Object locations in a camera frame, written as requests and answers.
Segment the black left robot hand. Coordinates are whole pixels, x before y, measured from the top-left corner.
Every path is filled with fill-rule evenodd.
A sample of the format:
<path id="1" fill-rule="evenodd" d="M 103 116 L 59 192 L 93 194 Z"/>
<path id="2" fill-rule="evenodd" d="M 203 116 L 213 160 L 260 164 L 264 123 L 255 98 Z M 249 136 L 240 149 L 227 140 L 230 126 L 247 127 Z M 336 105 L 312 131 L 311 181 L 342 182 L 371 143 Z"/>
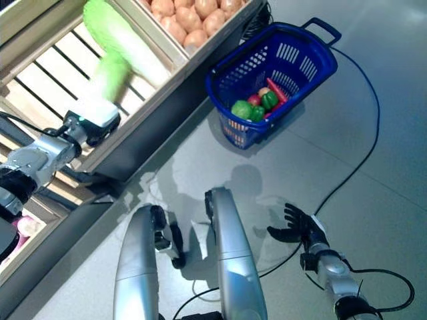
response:
<path id="1" fill-rule="evenodd" d="M 121 116 L 117 115 L 106 126 L 100 126 L 72 111 L 68 111 L 63 124 L 68 127 L 65 134 L 80 145 L 86 143 L 90 147 L 96 147 L 118 128 L 120 121 Z"/>

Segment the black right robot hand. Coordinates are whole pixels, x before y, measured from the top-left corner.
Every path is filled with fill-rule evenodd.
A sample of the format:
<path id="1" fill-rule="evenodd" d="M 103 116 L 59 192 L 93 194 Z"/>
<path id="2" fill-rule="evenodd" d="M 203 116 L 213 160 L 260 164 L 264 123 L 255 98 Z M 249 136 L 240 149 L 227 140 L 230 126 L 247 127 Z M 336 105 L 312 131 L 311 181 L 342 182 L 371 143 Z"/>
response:
<path id="1" fill-rule="evenodd" d="M 316 243 L 328 244 L 326 234 L 315 218 L 291 203 L 285 204 L 284 219 L 287 222 L 284 229 L 267 227 L 267 232 L 275 240 L 282 243 L 302 243 L 305 250 Z"/>

